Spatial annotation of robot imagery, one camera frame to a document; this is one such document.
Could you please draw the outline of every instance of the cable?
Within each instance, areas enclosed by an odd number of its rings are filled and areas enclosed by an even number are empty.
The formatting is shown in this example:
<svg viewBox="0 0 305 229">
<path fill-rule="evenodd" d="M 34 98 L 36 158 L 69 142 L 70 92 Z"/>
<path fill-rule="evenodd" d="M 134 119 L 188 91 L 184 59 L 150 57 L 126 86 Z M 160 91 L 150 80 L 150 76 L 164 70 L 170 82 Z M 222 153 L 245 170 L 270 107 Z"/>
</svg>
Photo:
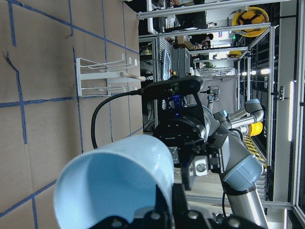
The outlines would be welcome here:
<svg viewBox="0 0 305 229">
<path fill-rule="evenodd" d="M 225 196 L 225 193 L 223 192 L 222 207 L 223 207 L 223 214 L 224 214 L 224 217 L 226 218 L 227 215 L 225 214 L 225 209 L 224 209 L 224 196 Z"/>
<path fill-rule="evenodd" d="M 109 97 L 108 99 L 105 99 L 103 102 L 101 102 L 96 109 L 93 112 L 92 115 L 92 119 L 91 119 L 91 141 L 92 141 L 92 145 L 93 148 L 96 149 L 97 148 L 97 144 L 96 144 L 96 139 L 95 139 L 95 121 L 96 121 L 96 117 L 98 112 L 100 111 L 100 109 L 102 108 L 102 106 L 104 106 L 105 104 L 107 104 L 108 102 L 110 102 L 111 100 L 114 100 L 116 98 L 120 98 L 123 96 L 127 96 L 127 95 L 142 95 L 143 94 L 143 89 L 140 88 L 136 91 L 131 91 L 131 92 L 124 92 L 121 94 L 116 94 L 114 96 Z"/>
<path fill-rule="evenodd" d="M 243 133 L 242 133 L 239 129 L 232 128 L 232 129 L 229 129 L 229 130 L 230 130 L 230 131 L 236 131 L 236 132 L 238 132 L 239 135 L 240 135 L 241 141 L 243 141 Z"/>
</svg>

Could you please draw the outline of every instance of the screw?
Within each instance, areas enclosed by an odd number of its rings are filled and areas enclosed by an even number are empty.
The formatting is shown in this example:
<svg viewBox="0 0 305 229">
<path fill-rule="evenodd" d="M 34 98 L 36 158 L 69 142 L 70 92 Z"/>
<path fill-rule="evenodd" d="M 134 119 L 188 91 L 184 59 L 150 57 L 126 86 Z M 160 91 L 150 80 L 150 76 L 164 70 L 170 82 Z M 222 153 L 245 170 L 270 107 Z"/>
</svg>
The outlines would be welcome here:
<svg viewBox="0 0 305 229">
<path fill-rule="evenodd" d="M 196 211 L 192 211 L 190 210 L 189 213 L 187 213 L 187 216 L 190 218 L 190 219 L 197 219 L 199 214 L 196 212 Z"/>
<path fill-rule="evenodd" d="M 151 214 L 151 218 L 152 218 L 153 220 L 158 220 L 158 219 L 161 218 L 161 216 L 160 216 L 159 213 L 153 212 L 153 213 Z"/>
<path fill-rule="evenodd" d="M 240 226 L 240 222 L 237 219 L 229 219 L 228 224 L 232 227 L 232 228 L 238 228 Z"/>
<path fill-rule="evenodd" d="M 113 223 L 111 224 L 113 228 L 120 228 L 122 225 L 122 222 L 118 221 L 117 219 L 114 219 Z"/>
<path fill-rule="evenodd" d="M 203 163 L 200 163 L 200 164 L 197 165 L 196 168 L 197 168 L 197 170 L 198 170 L 199 172 L 204 172 L 204 171 L 206 170 L 206 165 L 203 164 Z"/>
</svg>

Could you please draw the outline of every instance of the dark hair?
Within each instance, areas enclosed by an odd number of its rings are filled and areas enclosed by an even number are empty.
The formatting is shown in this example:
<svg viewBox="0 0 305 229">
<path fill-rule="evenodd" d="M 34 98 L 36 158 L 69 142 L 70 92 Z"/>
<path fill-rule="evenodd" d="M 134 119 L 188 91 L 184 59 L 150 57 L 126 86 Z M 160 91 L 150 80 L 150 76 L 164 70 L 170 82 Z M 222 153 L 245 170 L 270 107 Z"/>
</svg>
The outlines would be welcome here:
<svg viewBox="0 0 305 229">
<path fill-rule="evenodd" d="M 213 40 L 213 38 L 214 38 L 213 34 L 211 34 L 211 33 L 207 34 L 206 36 L 209 37 L 210 40 Z"/>
</svg>

